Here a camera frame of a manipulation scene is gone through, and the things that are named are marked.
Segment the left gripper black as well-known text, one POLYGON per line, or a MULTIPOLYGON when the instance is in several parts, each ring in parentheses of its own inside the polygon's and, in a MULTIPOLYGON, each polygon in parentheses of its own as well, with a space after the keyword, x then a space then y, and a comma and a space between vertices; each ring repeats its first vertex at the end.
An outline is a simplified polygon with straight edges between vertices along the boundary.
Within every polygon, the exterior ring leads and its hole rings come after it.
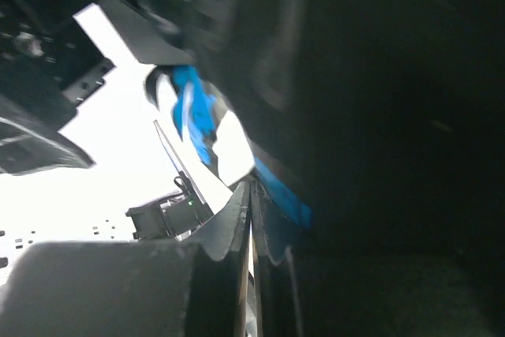
POLYGON ((61 129, 114 63, 74 16, 94 0, 1 0, 1 172, 87 169, 61 129))

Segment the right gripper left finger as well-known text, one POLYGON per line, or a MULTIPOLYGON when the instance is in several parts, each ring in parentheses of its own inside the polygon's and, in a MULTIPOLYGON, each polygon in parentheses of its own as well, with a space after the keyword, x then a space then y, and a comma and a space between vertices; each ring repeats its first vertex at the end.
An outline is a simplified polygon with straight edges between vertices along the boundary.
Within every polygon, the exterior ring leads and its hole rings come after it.
POLYGON ((248 183, 183 241, 45 243, 13 269, 4 336, 243 336, 248 183))

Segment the black t-shirt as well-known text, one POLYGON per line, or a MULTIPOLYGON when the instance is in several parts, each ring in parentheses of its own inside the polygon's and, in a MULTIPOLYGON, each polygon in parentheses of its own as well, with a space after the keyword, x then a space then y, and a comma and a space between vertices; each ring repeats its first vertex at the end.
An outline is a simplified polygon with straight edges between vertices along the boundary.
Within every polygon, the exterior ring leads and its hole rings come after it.
POLYGON ((338 249, 504 261, 504 0, 123 0, 338 249))

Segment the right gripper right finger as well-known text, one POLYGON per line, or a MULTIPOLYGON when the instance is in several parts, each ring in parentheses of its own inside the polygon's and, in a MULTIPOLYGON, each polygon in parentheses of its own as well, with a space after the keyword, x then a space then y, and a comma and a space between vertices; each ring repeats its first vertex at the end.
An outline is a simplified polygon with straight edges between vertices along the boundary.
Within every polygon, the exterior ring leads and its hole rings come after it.
POLYGON ((251 188, 261 336, 501 336, 504 268, 455 255, 343 255, 251 188))

